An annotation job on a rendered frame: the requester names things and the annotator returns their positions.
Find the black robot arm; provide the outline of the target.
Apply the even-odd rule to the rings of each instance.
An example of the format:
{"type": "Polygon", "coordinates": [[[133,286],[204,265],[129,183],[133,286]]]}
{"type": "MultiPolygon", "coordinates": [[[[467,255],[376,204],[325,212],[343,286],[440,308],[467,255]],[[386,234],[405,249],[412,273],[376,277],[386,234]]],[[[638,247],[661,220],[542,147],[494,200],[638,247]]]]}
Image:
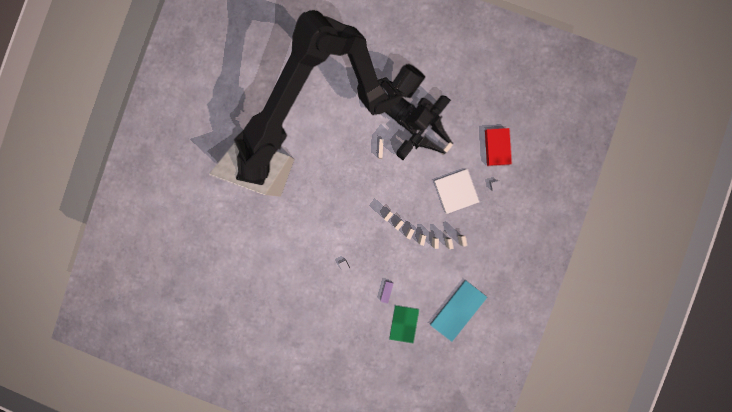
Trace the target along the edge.
{"type": "MultiPolygon", "coordinates": [[[[263,111],[254,115],[234,139],[239,150],[237,180],[264,185],[272,156],[287,136],[285,119],[312,69],[330,54],[348,55],[358,80],[358,97],[372,115],[385,112],[395,119],[408,103],[403,97],[411,98],[425,78],[414,65],[406,64],[393,82],[387,77],[377,79],[361,32],[318,11],[303,12],[292,35],[291,55],[263,111]]],[[[421,98],[417,108],[410,107],[408,116],[402,116],[400,121],[414,134],[426,129],[434,118],[434,104],[421,98]]]]}

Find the green flat tile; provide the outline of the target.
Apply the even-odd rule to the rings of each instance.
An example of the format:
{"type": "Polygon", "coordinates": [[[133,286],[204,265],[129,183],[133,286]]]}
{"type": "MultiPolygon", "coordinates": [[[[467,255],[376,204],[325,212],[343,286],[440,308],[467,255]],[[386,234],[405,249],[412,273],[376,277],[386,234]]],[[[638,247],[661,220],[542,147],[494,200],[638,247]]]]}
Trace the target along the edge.
{"type": "Polygon", "coordinates": [[[395,305],[390,340],[414,344],[419,310],[395,305]]]}

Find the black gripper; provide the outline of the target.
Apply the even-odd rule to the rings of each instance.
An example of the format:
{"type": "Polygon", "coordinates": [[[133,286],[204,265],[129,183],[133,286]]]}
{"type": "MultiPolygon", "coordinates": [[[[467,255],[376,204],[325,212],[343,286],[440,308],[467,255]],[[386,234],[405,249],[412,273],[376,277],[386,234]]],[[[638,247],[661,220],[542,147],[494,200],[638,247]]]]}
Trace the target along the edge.
{"type": "MultiPolygon", "coordinates": [[[[449,137],[448,133],[446,132],[443,124],[442,124],[441,119],[443,117],[442,116],[440,117],[440,115],[441,115],[440,113],[444,110],[444,108],[448,105],[448,103],[450,101],[451,100],[448,97],[444,96],[444,95],[441,95],[438,98],[438,100],[435,102],[435,105],[434,105],[433,109],[431,110],[431,112],[435,116],[434,116],[433,119],[430,120],[430,122],[428,123],[428,126],[429,125],[432,125],[431,129],[433,129],[438,135],[440,135],[446,142],[448,142],[448,143],[451,142],[452,144],[454,144],[453,141],[451,140],[451,138],[449,137]]],[[[415,108],[415,106],[413,104],[410,104],[408,102],[403,107],[403,109],[400,110],[400,112],[397,114],[397,116],[394,119],[400,125],[402,125],[404,128],[405,128],[405,126],[400,121],[400,119],[401,119],[402,116],[404,116],[404,117],[407,117],[408,116],[408,114],[410,113],[410,111],[407,110],[407,109],[410,106],[412,106],[412,107],[415,108]]],[[[422,131],[420,130],[418,133],[416,131],[414,134],[409,131],[412,134],[411,138],[409,140],[405,140],[403,142],[403,144],[399,147],[399,149],[396,152],[397,156],[400,159],[404,160],[406,158],[406,156],[410,153],[410,151],[413,149],[413,146],[416,147],[415,149],[417,149],[418,147],[423,147],[423,148],[432,149],[432,150],[435,150],[435,151],[438,151],[438,152],[441,152],[441,153],[444,153],[444,154],[447,153],[443,148],[441,148],[437,144],[435,144],[432,141],[430,141],[426,136],[424,136],[424,137],[421,136],[422,133],[425,130],[426,129],[424,129],[422,131]]]]}

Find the red rectangular block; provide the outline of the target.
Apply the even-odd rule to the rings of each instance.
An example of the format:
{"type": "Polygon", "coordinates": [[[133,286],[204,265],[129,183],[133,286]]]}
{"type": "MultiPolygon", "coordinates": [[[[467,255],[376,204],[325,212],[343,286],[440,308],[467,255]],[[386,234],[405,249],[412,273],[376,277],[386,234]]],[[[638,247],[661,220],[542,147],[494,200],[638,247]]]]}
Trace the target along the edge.
{"type": "Polygon", "coordinates": [[[485,131],[487,166],[511,164],[509,128],[485,131]]]}

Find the purple rectangular block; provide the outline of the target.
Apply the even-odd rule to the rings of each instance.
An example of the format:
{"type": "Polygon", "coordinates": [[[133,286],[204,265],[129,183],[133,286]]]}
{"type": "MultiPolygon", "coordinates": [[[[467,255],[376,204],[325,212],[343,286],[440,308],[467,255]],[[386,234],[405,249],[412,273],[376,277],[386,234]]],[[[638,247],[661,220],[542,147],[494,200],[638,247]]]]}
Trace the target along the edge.
{"type": "Polygon", "coordinates": [[[384,286],[384,290],[383,290],[383,294],[382,294],[382,297],[381,297],[381,302],[382,303],[388,304],[389,299],[390,299],[390,295],[391,295],[391,292],[392,292],[393,284],[394,283],[392,283],[392,282],[386,281],[385,286],[384,286]]]}

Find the teal rectangular block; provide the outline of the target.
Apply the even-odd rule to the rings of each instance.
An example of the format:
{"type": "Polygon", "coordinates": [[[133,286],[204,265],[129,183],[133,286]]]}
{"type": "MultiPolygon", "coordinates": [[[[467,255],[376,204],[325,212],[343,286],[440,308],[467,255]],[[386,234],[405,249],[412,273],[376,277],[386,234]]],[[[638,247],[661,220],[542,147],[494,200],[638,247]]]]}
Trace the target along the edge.
{"type": "Polygon", "coordinates": [[[464,280],[430,326],[453,341],[488,297],[464,280]]]}

